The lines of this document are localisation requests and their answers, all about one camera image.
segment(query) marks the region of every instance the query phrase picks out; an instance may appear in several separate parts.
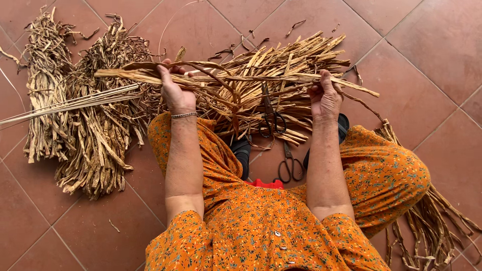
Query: dried corn husk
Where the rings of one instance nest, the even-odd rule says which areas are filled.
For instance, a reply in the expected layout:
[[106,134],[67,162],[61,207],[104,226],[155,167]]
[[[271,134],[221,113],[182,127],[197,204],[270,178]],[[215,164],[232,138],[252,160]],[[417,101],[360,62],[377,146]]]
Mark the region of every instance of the dried corn husk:
[[[64,42],[71,25],[54,21],[52,14],[43,13],[27,27],[30,44],[24,53],[29,53],[28,82],[31,109],[41,110],[51,104],[69,99],[69,73],[73,70],[69,50]],[[28,162],[41,158],[58,157],[67,161],[69,152],[75,151],[72,114],[58,112],[31,119],[24,154]]]
[[93,75],[99,68],[152,61],[152,55],[147,50],[147,41],[129,37],[122,18],[109,14],[114,23],[73,66],[64,39],[78,32],[71,30],[72,25],[56,23],[54,12],[55,8],[52,14],[41,14],[29,25],[30,44],[25,52],[30,54],[27,86],[31,90],[34,113],[51,110],[56,113],[31,119],[24,152],[29,156],[29,163],[33,163],[34,158],[59,157],[55,179],[64,192],[73,193],[82,188],[91,199],[97,199],[116,187],[124,190],[124,170],[132,169],[125,164],[124,153],[133,136],[143,145],[147,123],[142,117],[149,108],[148,105],[141,108],[142,103],[134,100],[120,101],[122,99],[115,96],[106,96],[106,101],[110,101],[101,105],[77,105],[75,109],[70,105],[72,100],[82,103],[83,98],[92,99],[103,91],[124,86],[135,90],[126,97],[149,93],[152,85],[132,87],[128,86],[131,84],[128,80],[96,80]]
[[[263,100],[261,82],[267,81],[271,103],[286,119],[287,124],[311,131],[310,100],[306,88],[320,81],[320,75],[317,74],[320,69],[331,71],[334,76],[333,82],[375,97],[379,96],[378,93],[341,79],[343,73],[336,71],[350,64],[349,60],[336,59],[338,54],[344,52],[343,50],[332,51],[345,38],[345,35],[338,38],[324,38],[321,34],[320,31],[302,41],[299,37],[295,43],[284,48],[262,47],[256,53],[241,54],[220,65],[201,61],[180,61],[169,65],[151,62],[131,63],[123,69],[98,70],[95,76],[125,78],[162,85],[162,80],[155,70],[156,65],[164,65],[167,68],[177,65],[192,66],[207,76],[188,77],[173,74],[173,81],[182,88],[197,93],[199,115],[202,118],[217,120],[215,132],[219,136],[236,135],[237,137],[258,132],[257,127],[263,120],[265,110],[261,104]],[[216,69],[219,72],[214,74],[205,71],[205,68]],[[363,103],[343,91],[339,92]],[[144,100],[144,102],[153,108],[161,108],[159,111],[167,109],[159,100]],[[295,145],[306,141],[306,137],[294,135],[293,130],[283,135],[273,134]]]
[[[383,128],[375,129],[374,132],[384,139],[401,146],[387,119],[383,121]],[[396,238],[394,242],[390,242],[388,230],[386,231],[387,263],[391,262],[393,245],[398,244],[403,253],[402,261],[408,268],[424,271],[429,270],[429,268],[430,270],[444,270],[450,263],[450,260],[455,257],[454,241],[458,242],[463,248],[464,245],[454,233],[449,231],[442,214],[445,214],[456,226],[458,231],[472,242],[474,248],[479,253],[479,259],[473,263],[477,265],[482,259],[482,254],[470,237],[474,234],[474,230],[482,230],[472,220],[468,219],[450,205],[450,203],[437,192],[433,184],[430,185],[428,192],[422,199],[404,214],[415,238],[415,253],[411,255],[410,250],[403,244],[400,225],[398,222],[395,222],[393,223],[393,232]],[[460,221],[469,232],[466,233],[457,221]],[[425,251],[422,253],[419,251],[420,246],[425,247]]]

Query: knee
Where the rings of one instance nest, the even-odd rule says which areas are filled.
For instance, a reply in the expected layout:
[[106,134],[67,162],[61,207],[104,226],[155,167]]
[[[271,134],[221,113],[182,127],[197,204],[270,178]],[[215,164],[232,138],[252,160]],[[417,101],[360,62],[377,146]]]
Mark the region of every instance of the knee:
[[147,136],[153,139],[155,136],[171,132],[171,114],[165,112],[155,117],[147,128]]
[[409,198],[421,199],[430,187],[430,173],[427,166],[410,150],[397,146],[392,154],[391,167],[394,168],[394,179]]

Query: woman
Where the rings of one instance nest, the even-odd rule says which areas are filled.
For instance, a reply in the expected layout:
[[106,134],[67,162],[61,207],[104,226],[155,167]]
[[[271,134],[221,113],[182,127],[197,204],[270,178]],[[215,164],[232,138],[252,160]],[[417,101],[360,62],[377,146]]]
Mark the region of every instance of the woman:
[[194,94],[172,82],[170,72],[185,70],[158,71],[170,113],[152,121],[149,140],[169,227],[147,247],[146,270],[389,270],[368,238],[422,198],[429,173],[411,151],[361,126],[338,144],[343,99],[328,71],[308,90],[307,183],[288,190],[245,184],[215,122],[198,119]]

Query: red stool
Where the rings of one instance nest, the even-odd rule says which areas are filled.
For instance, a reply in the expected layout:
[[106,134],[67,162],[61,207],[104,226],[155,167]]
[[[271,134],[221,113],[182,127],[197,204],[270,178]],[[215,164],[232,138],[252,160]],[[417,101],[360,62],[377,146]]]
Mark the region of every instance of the red stool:
[[264,187],[264,188],[276,188],[276,189],[283,189],[283,183],[276,179],[274,180],[274,182],[272,183],[268,183],[268,184],[265,184],[264,182],[261,181],[261,179],[256,179],[254,182],[250,183],[250,182],[246,182],[247,184],[250,184],[252,186],[256,186],[256,187]]

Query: scissors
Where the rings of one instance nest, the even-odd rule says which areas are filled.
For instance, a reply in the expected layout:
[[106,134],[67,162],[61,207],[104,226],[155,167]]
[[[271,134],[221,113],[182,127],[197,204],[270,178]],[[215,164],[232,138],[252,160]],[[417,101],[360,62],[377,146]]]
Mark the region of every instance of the scissors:
[[[291,158],[291,169],[288,166],[288,159],[289,158]],[[301,167],[301,176],[299,178],[295,177],[295,161],[298,162],[298,164]],[[285,180],[281,177],[281,165],[283,163],[286,165],[286,169],[288,170],[288,174],[290,175],[290,178],[288,180]],[[303,164],[298,159],[293,158],[293,155],[291,154],[291,151],[290,151],[290,146],[285,141],[284,142],[284,161],[281,161],[280,166],[278,166],[278,177],[280,178],[280,180],[283,183],[287,183],[287,182],[291,181],[292,178],[295,179],[295,181],[300,181],[305,176],[305,172],[306,171],[305,171],[305,168],[303,167]]]
[[[261,89],[263,90],[263,100],[264,100],[264,104],[265,104],[265,114],[263,116],[263,119],[265,119],[265,123],[266,125],[263,125],[263,122],[261,122],[258,126],[258,131],[260,133],[260,135],[262,135],[263,137],[271,137],[272,135],[272,129],[271,129],[271,124],[269,124],[269,116],[270,115],[273,115],[273,126],[274,126],[274,130],[276,133],[278,134],[282,134],[284,132],[286,132],[286,121],[284,120],[284,117],[279,114],[277,111],[275,111],[273,109],[273,106],[271,105],[271,100],[269,99],[269,90],[268,90],[268,84],[266,82],[263,82],[261,83]],[[283,129],[278,129],[278,119],[281,119],[281,121],[283,121]],[[262,131],[261,131],[261,128],[263,127],[267,127],[268,128],[268,134],[264,134]]]

